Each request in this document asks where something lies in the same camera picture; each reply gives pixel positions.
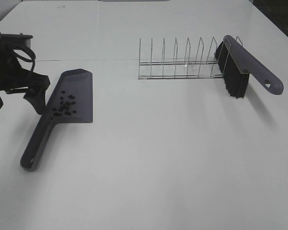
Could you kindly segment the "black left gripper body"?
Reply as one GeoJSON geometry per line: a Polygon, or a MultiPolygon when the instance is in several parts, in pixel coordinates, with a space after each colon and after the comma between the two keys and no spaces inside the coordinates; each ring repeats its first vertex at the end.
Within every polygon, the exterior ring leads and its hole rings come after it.
{"type": "Polygon", "coordinates": [[[23,93],[23,98],[39,115],[43,114],[46,108],[45,93],[49,86],[47,75],[22,68],[16,57],[0,56],[0,91],[6,94],[23,93]]]}

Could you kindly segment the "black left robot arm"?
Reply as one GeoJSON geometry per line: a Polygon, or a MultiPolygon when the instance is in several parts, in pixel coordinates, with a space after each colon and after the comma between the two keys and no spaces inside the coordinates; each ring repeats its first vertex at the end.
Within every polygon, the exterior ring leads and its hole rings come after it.
{"type": "Polygon", "coordinates": [[[28,45],[32,38],[22,33],[0,33],[0,91],[23,93],[23,98],[41,115],[46,108],[45,93],[50,81],[47,75],[34,72],[36,55],[28,45]]]}

